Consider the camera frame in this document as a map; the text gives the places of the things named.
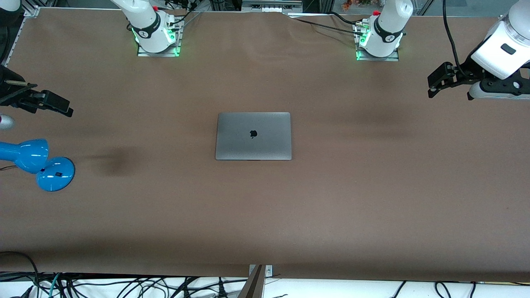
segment white floor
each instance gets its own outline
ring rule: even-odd
[[[240,278],[223,278],[228,281],[231,279]],[[97,283],[105,284],[116,281],[131,281],[132,279],[91,279],[76,282],[79,283]],[[178,287],[184,278],[167,278],[168,285]],[[216,284],[217,277],[205,277],[196,280],[190,284],[190,287],[203,287],[205,285]],[[327,297],[343,297],[343,298],[391,298],[401,282],[387,282],[387,281],[341,281],[341,280],[325,280],[325,279],[274,279],[268,278],[267,285],[264,289],[263,298],[277,298],[285,295],[285,298],[327,298]],[[238,291],[243,287],[244,283],[226,284],[224,287],[227,293]],[[0,282],[0,298],[12,298],[22,295],[28,287],[32,285],[31,282]],[[49,283],[43,282],[42,285],[49,287]],[[108,286],[79,286],[77,289],[88,298],[116,298],[119,292],[124,288],[124,284],[108,285]],[[471,292],[472,285],[467,283],[446,283],[447,288],[452,298],[468,298]],[[440,287],[440,291],[444,295],[445,292]],[[192,297],[212,297],[215,295],[213,291],[197,292]],[[127,298],[136,298],[139,296],[139,287],[131,292]],[[167,293],[161,290],[151,288],[143,297],[144,298],[163,298]],[[407,282],[398,298],[437,298],[438,295],[434,290],[434,283],[427,282]],[[517,298],[530,297],[530,286],[519,285],[493,285],[493,284],[477,284],[473,298]],[[36,289],[31,292],[30,298],[36,298]]]

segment black cable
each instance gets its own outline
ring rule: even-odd
[[[455,41],[453,40],[453,36],[451,35],[451,30],[449,29],[449,24],[447,23],[446,0],[443,0],[442,5],[441,5],[441,9],[442,9],[442,15],[443,15],[443,19],[444,19],[445,32],[447,33],[447,37],[449,38],[449,42],[451,43],[451,50],[453,51],[453,57],[455,58],[456,68],[458,68],[458,71],[465,78],[468,78],[467,74],[462,71],[462,67],[460,66],[460,62],[458,61],[458,53],[456,52]]]
[[[11,32],[9,30],[9,27],[5,27],[5,47],[2,52],[2,55],[0,56],[0,63],[4,61],[5,57],[7,57],[7,52],[9,51],[9,40],[11,39]]]
[[[445,286],[445,284],[443,282],[435,282],[434,283],[434,290],[436,291],[436,294],[438,294],[438,296],[440,296],[440,298],[445,298],[438,291],[438,285],[442,285],[442,287],[444,287],[444,289],[445,289],[445,292],[447,293],[447,298],[451,298],[451,293],[449,293],[449,290],[447,289],[447,287]]]
[[[401,288],[405,285],[407,281],[403,281],[401,283],[401,285],[397,288],[397,291],[395,292],[394,296],[392,296],[391,298],[396,298],[398,295],[399,295],[399,292],[401,291]]]
[[[120,298],[120,295],[125,292],[125,289],[127,289],[129,286],[131,286],[134,282],[138,282],[140,281],[139,278],[136,278],[134,281],[132,282],[129,282],[127,286],[125,286],[123,289],[121,289],[121,291],[118,293],[118,296],[116,296],[116,298]]]
[[[175,21],[175,22],[173,22],[173,23],[169,23],[169,26],[173,26],[173,25],[175,25],[175,24],[178,24],[178,23],[184,21],[184,19],[185,19],[185,18],[186,18],[186,17],[187,17],[192,11],[193,11],[193,10],[188,11],[188,12],[187,12],[187,13],[186,13],[186,14],[185,14],[180,20]]]
[[[219,277],[219,298],[228,298],[228,294],[226,293],[225,286],[223,285],[223,279]]]
[[[59,280],[57,280],[55,283],[57,285],[57,289],[59,290],[59,297],[66,298],[66,295],[64,292],[65,289],[63,288],[63,283]]]
[[[132,289],[130,289],[129,292],[127,292],[127,293],[123,296],[123,298],[127,297],[127,295],[129,295],[134,289],[136,289],[137,287],[141,286],[142,283],[144,283],[144,282],[146,282],[146,281],[147,281],[147,280],[145,280],[145,281],[138,281],[138,284],[137,284],[136,286],[132,287]]]
[[[345,30],[345,29],[335,28],[335,27],[326,26],[326,25],[322,25],[322,24],[318,24],[318,23],[313,23],[313,22],[310,22],[310,21],[305,21],[305,20],[300,20],[300,19],[296,19],[296,20],[301,21],[301,22],[304,22],[304,23],[307,23],[307,24],[311,24],[311,25],[315,25],[315,26],[320,26],[320,27],[324,27],[324,28],[332,29],[332,30],[337,30],[337,31],[347,32],[347,33],[351,33],[351,34],[355,34],[355,35],[363,35],[361,32],[353,32],[353,31],[349,31],[349,30]]]
[[[473,294],[475,294],[476,282],[472,282],[472,283],[473,283],[473,287],[471,288],[471,293],[469,294],[469,298],[473,298]]]
[[[231,283],[242,283],[242,282],[246,282],[246,279],[235,279],[233,281],[224,281],[224,282],[221,282],[222,284],[231,284]],[[221,283],[216,283],[216,284],[211,284],[211,285],[208,285],[208,286],[204,286],[204,287],[201,287],[201,288],[197,288],[197,289],[192,289],[190,288],[190,290],[193,290],[193,292],[191,293],[191,295],[199,292],[199,291],[204,291],[204,290],[212,290],[211,287],[214,287],[214,286],[218,286],[220,285]]]
[[[326,14],[332,14],[332,15],[338,17],[342,22],[344,22],[346,24],[350,24],[350,25],[355,25],[355,23],[362,21],[362,19],[360,19],[358,21],[348,21],[345,18],[343,18],[342,15],[340,15],[340,14],[334,12],[334,11],[326,12]]]
[[[30,256],[26,255],[25,253],[18,252],[18,251],[0,251],[0,255],[3,255],[3,254],[18,255],[18,256],[22,256],[28,259],[28,261],[31,263],[31,266],[33,267],[33,271],[35,272],[35,280],[33,281],[33,283],[37,286],[37,297],[40,297],[39,271],[37,270],[37,266],[35,265],[35,262],[33,261],[33,259],[31,259]]]
[[[199,277],[186,277],[186,279],[184,280],[184,282],[177,288],[177,290],[175,290],[175,292],[171,295],[170,298],[175,298],[180,292],[182,292],[182,290],[184,289],[185,286],[188,286],[189,284],[191,284],[193,281],[195,281],[196,279],[198,279]]]

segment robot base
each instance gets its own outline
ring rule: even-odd
[[[355,35],[354,41],[355,41],[355,49],[356,49],[356,56],[357,60],[366,60],[366,61],[391,61],[391,62],[397,62],[399,61],[399,53],[398,49],[395,49],[392,54],[386,56],[386,57],[376,57],[368,53],[363,47],[360,46],[361,39],[366,38],[367,34],[367,24],[368,19],[364,19],[362,22],[357,22],[357,24],[352,25],[354,32],[361,32],[363,35]]]
[[[171,22],[175,20],[181,20],[181,16],[176,16]],[[168,32],[168,38],[175,40],[167,49],[158,53],[147,52],[138,43],[138,57],[179,57],[180,48],[182,46],[182,31],[184,30],[184,20],[179,21],[177,24],[171,26],[171,29],[176,30],[175,32]]]
[[[74,163],[66,157],[54,157],[36,175],[37,185],[45,191],[58,191],[74,179]]]

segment lamp base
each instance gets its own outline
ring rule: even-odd
[[[74,179],[74,163],[66,157],[54,157],[48,160],[37,173],[37,185],[45,191],[61,190]]]

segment power cord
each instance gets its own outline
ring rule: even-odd
[[[25,257],[31,263],[31,267],[33,267],[33,271],[35,272],[35,280],[33,281],[33,283],[37,286],[37,297],[40,297],[39,271],[37,270],[37,266],[35,265],[35,262],[33,261],[33,259],[31,259],[25,253],[18,252],[18,251],[0,251],[0,255],[17,255],[17,256]]]
[[[223,285],[223,280],[219,277],[219,295],[218,298],[228,298],[226,293],[225,286]]]
[[[397,298],[397,296],[399,295],[399,292],[401,291],[401,289],[403,288],[403,286],[405,285],[406,282],[407,282],[407,281],[403,281],[403,282],[401,283],[401,285],[397,288],[397,290],[396,290],[394,296],[392,296],[392,297],[390,297],[390,298]]]
[[[326,26],[326,25],[313,23],[313,22],[306,21],[306,20],[300,20],[300,19],[296,19],[296,20],[297,21],[301,21],[303,23],[307,23],[307,24],[311,24],[311,25],[315,25],[315,26],[320,26],[320,27],[323,27],[323,28],[328,28],[328,29],[332,29],[332,30],[347,32],[347,33],[351,33],[351,34],[355,34],[355,35],[363,35],[361,32],[353,32],[353,31],[350,31],[350,30],[345,30],[345,29],[335,28],[335,27],[331,27],[331,26]]]
[[[362,19],[357,20],[357,21],[348,21],[345,18],[343,18],[342,15],[340,15],[340,14],[334,12],[334,11],[326,12],[326,14],[332,14],[332,15],[338,17],[342,22],[344,22],[346,24],[350,24],[350,25],[355,25],[355,23],[362,21]]]
[[[471,293],[469,294],[469,298],[473,298],[473,295],[475,294],[476,282],[472,282],[472,284],[473,284],[473,287],[471,288]],[[444,288],[445,292],[447,293],[447,297],[442,296],[442,294],[438,290],[438,285],[441,285]],[[443,282],[435,282],[434,290],[436,291],[436,294],[438,294],[440,298],[451,298],[451,293],[449,292],[449,290],[447,289],[447,286],[445,286]]]
[[[17,167],[16,165],[8,165],[8,166],[5,166],[3,168],[0,168],[0,171],[10,170],[10,169],[14,169],[16,167]]]
[[[462,67],[460,66],[460,62],[458,61],[458,53],[456,52],[455,41],[453,40],[453,36],[451,35],[451,30],[449,29],[449,24],[447,23],[447,5],[446,5],[446,0],[443,0],[443,2],[441,4],[441,9],[442,9],[442,15],[443,15],[443,19],[444,19],[445,32],[447,33],[447,37],[449,38],[449,42],[451,43],[451,50],[453,51],[453,57],[455,58],[456,68],[458,68],[458,71],[465,78],[469,79],[467,74],[462,71]]]

